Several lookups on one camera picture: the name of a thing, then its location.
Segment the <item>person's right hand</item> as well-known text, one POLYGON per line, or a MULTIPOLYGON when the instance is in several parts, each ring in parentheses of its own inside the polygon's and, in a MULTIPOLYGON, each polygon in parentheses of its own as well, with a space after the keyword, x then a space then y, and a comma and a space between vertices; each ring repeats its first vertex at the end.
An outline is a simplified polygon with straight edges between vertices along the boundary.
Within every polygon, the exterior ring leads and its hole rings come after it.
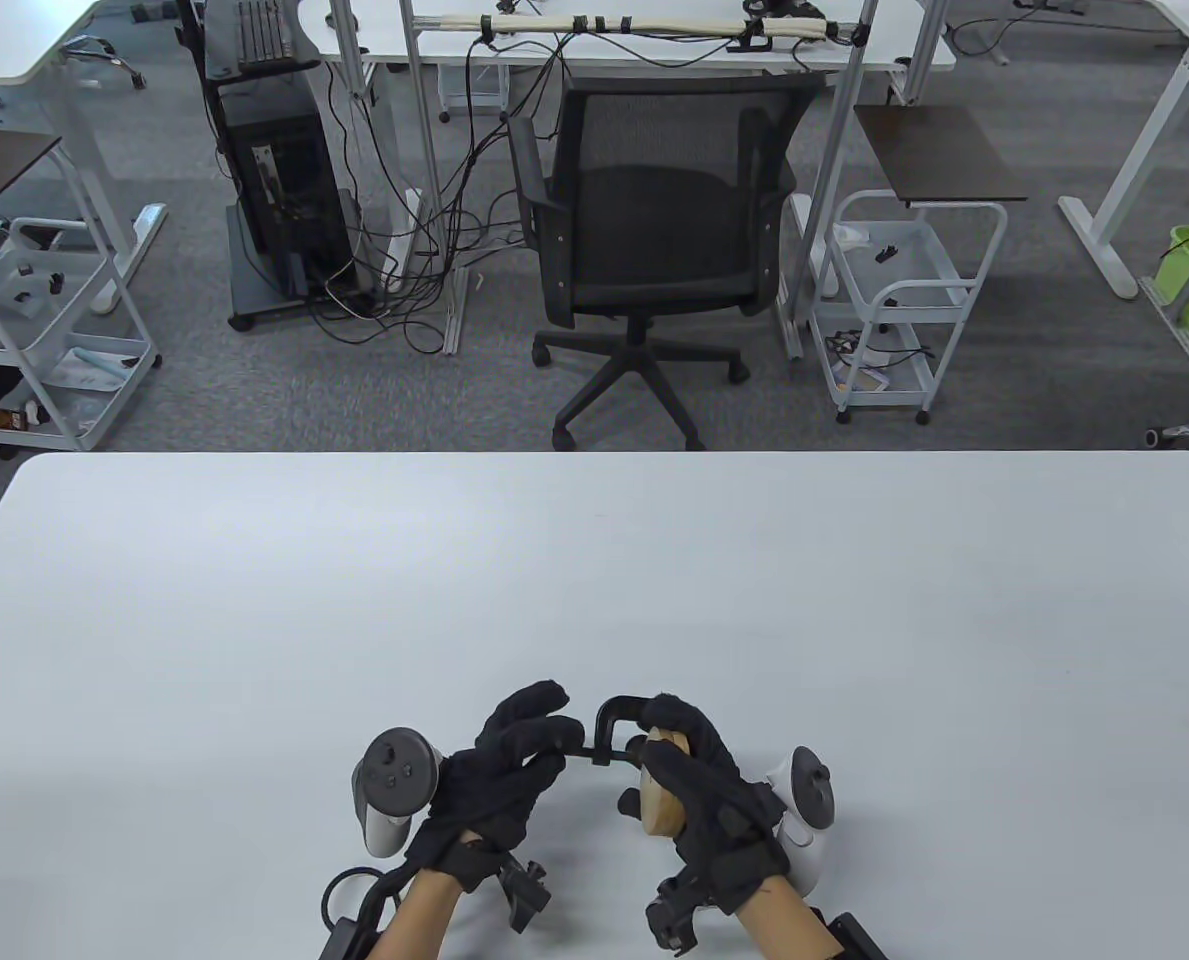
POLYGON ((684 828, 673 841, 684 876, 723 914, 740 912, 765 881, 789 873, 770 809, 699 708, 658 694, 646 699, 638 724, 687 740, 687 749, 663 740, 646 742, 641 768, 684 809, 684 828))

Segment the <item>person's left hand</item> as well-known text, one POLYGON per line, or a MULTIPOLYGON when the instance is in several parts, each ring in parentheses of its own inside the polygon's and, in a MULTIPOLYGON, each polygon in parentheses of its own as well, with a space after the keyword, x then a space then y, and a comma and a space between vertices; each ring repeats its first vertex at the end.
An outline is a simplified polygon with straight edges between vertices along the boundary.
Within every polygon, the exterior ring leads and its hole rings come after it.
POLYGON ((537 680, 503 699, 468 749, 443 759, 428 815, 407 846, 407 861, 457 879, 472 892, 498 876, 526 840, 536 801, 580 748, 579 719, 564 716, 568 694, 537 680))

